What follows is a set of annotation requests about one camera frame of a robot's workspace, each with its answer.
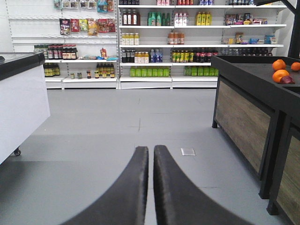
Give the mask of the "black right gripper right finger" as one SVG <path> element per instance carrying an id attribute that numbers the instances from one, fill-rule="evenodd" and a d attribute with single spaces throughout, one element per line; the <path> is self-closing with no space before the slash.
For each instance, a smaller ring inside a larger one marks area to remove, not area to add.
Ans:
<path id="1" fill-rule="evenodd" d="M 153 185 L 159 225 L 248 225 L 201 191 L 164 145 L 154 147 Z"/>

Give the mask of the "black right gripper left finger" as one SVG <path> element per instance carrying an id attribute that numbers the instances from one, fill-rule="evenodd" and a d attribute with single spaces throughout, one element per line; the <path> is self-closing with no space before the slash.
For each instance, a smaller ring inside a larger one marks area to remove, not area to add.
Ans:
<path id="1" fill-rule="evenodd" d="M 93 204 L 65 225 L 143 225 L 149 177 L 149 150 L 136 147 L 116 181 Z"/>

